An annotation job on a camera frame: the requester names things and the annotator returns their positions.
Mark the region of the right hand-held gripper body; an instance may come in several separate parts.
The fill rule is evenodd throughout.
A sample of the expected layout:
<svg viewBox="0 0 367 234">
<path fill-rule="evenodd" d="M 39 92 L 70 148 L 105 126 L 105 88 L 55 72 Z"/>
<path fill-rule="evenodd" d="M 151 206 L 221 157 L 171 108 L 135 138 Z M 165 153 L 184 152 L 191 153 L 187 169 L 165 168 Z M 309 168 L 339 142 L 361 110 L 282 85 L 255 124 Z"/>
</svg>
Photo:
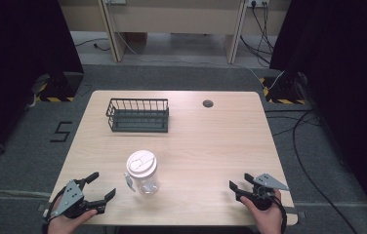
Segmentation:
<svg viewBox="0 0 367 234">
<path fill-rule="evenodd" d="M 274 190 L 289 191 L 290 188 L 277 180 L 270 174 L 262 174 L 254 179 L 256 185 L 253 185 L 253 203 L 261 211 L 267 210 L 275 197 Z"/>
</svg>

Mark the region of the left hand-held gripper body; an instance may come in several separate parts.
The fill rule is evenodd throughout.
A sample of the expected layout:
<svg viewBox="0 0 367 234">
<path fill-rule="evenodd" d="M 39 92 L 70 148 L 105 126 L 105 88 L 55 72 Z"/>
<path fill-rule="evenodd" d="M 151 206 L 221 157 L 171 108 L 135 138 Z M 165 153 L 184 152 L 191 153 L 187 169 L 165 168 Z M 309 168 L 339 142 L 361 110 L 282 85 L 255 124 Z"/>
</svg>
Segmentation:
<svg viewBox="0 0 367 234">
<path fill-rule="evenodd" d="M 44 218 L 54 218 L 61 215 L 77 218 L 90 210 L 90 202 L 85 199 L 83 189 L 75 184 L 75 180 L 70 180 L 58 193 L 49 208 L 43 213 Z"/>
</svg>

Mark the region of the person's left hand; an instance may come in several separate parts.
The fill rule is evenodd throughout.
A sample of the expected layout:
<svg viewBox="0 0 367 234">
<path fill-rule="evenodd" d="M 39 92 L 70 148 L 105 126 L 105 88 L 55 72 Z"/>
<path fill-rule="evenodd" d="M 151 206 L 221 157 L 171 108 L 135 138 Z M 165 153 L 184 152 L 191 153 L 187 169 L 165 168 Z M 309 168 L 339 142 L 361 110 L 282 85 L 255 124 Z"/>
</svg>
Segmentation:
<svg viewBox="0 0 367 234">
<path fill-rule="evenodd" d="M 90 210 L 77 218 L 68 218 L 64 215 L 58 216 L 49 222 L 46 234 L 75 234 L 78 227 L 97 214 L 97 210 Z"/>
</svg>

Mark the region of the person's right hand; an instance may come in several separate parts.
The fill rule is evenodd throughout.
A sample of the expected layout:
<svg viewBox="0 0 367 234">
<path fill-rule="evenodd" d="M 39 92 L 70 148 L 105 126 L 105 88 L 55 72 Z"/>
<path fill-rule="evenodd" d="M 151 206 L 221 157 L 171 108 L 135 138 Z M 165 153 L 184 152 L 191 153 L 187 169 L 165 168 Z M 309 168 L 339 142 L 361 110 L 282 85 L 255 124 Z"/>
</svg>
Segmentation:
<svg viewBox="0 0 367 234">
<path fill-rule="evenodd" d="M 261 234 L 282 234 L 282 212 L 275 204 L 272 204 L 266 211 L 261 211 L 244 196 L 240 197 L 240 201 L 252 214 Z"/>
</svg>

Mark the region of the clear cup with white lid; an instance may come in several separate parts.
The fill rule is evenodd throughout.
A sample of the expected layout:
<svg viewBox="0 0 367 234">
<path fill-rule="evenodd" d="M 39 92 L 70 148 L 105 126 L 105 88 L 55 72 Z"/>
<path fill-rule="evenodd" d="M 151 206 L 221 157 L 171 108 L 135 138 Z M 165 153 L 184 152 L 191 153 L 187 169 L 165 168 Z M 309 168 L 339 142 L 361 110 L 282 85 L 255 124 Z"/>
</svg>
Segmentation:
<svg viewBox="0 0 367 234">
<path fill-rule="evenodd" d="M 132 153 L 126 162 L 127 172 L 124 174 L 128 187 L 142 195 L 156 193 L 159 188 L 157 168 L 157 158 L 151 151 Z"/>
</svg>

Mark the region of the stand base with striped tape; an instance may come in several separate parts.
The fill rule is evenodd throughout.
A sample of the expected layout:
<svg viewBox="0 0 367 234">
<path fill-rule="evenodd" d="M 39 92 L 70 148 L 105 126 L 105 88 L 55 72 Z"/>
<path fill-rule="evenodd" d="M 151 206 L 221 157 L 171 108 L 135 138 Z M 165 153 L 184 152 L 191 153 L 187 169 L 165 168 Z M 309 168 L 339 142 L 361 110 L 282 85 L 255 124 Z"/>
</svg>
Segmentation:
<svg viewBox="0 0 367 234">
<path fill-rule="evenodd" d="M 32 92 L 36 101 L 72 102 L 83 78 L 84 75 L 79 72 L 65 72 L 62 78 L 43 74 L 35 81 Z"/>
<path fill-rule="evenodd" d="M 281 72 L 275 76 L 260 78 L 265 100 L 270 103 L 305 104 L 304 94 L 300 91 L 294 78 Z"/>
</svg>

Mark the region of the black curtain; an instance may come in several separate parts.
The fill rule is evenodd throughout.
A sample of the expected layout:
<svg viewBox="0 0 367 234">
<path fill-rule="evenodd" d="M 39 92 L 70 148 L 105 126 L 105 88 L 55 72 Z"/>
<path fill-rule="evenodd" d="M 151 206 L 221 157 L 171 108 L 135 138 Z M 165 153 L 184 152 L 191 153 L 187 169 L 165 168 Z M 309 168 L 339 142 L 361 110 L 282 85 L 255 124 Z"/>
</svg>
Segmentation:
<svg viewBox="0 0 367 234">
<path fill-rule="evenodd" d="M 65 72 L 82 71 L 59 0 L 0 0 L 0 141 L 37 78 L 64 87 Z"/>
<path fill-rule="evenodd" d="M 270 66 L 306 76 L 367 195 L 367 0 L 290 0 Z"/>
</svg>

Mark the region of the beige wooden desk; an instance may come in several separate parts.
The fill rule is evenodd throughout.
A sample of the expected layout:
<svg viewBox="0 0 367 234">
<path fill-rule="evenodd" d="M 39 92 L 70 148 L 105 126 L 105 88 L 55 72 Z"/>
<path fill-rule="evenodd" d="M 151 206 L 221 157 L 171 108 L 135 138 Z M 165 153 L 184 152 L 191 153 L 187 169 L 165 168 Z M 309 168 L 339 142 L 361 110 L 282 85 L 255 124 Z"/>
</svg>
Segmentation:
<svg viewBox="0 0 367 234">
<path fill-rule="evenodd" d="M 100 31 L 108 37 L 113 60 L 120 62 L 128 33 L 214 34 L 224 38 L 226 61 L 235 62 L 241 36 L 279 34 L 292 0 L 269 0 L 247 8 L 246 0 L 58 0 L 71 31 Z"/>
</svg>

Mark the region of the white wall socket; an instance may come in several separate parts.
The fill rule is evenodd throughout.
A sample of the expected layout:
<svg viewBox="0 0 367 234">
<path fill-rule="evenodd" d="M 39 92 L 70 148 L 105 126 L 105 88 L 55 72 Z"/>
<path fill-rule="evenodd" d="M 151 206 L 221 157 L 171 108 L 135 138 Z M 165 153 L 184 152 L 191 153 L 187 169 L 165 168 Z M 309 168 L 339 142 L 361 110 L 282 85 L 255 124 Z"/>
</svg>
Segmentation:
<svg viewBox="0 0 367 234">
<path fill-rule="evenodd" d="M 264 8 L 269 4 L 269 0 L 246 0 L 247 8 Z"/>
</svg>

